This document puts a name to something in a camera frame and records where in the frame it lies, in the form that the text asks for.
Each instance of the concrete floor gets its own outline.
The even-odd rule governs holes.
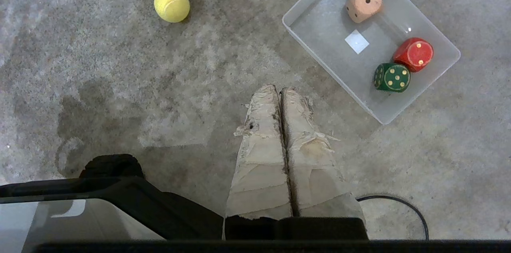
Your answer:
[[[288,35],[297,0],[1,0],[0,184],[77,176],[132,153],[150,182],[222,213],[250,95],[315,102],[356,196],[391,193],[432,238],[511,238],[511,0],[411,0],[462,58],[390,125],[369,116]],[[421,238],[391,202],[363,203],[372,238]]]

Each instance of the tennis ball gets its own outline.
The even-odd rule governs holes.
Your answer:
[[[154,9],[166,22],[180,22],[190,12],[188,0],[154,0]]]

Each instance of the black cable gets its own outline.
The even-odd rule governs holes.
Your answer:
[[[422,221],[422,226],[424,227],[424,235],[426,237],[426,240],[429,240],[429,230],[428,230],[428,224],[426,223],[426,219],[424,219],[424,216],[422,215],[422,213],[420,213],[420,211],[417,209],[417,207],[412,205],[410,202],[408,202],[404,199],[398,198],[398,197],[390,196],[390,195],[363,196],[363,197],[357,198],[357,201],[362,202],[364,200],[369,200],[369,199],[390,199],[390,200],[394,200],[395,202],[400,202],[402,204],[405,204],[406,206],[413,209],[415,211],[415,213],[417,213],[418,218],[420,218],[420,220]]]

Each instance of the red dice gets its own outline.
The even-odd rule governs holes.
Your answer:
[[[394,53],[394,62],[403,64],[416,73],[428,65],[433,55],[433,46],[429,42],[422,38],[410,38]]]

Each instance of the clear plastic tray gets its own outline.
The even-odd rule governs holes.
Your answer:
[[[383,10],[360,24],[348,16],[346,1],[299,0],[282,22],[368,113],[388,124],[453,66],[461,53],[410,0],[383,0]],[[369,43],[360,53],[345,41],[355,30]],[[433,60],[412,73],[410,86],[403,93],[376,90],[372,86],[374,70],[380,63],[392,62],[394,51],[411,37],[431,43]]]

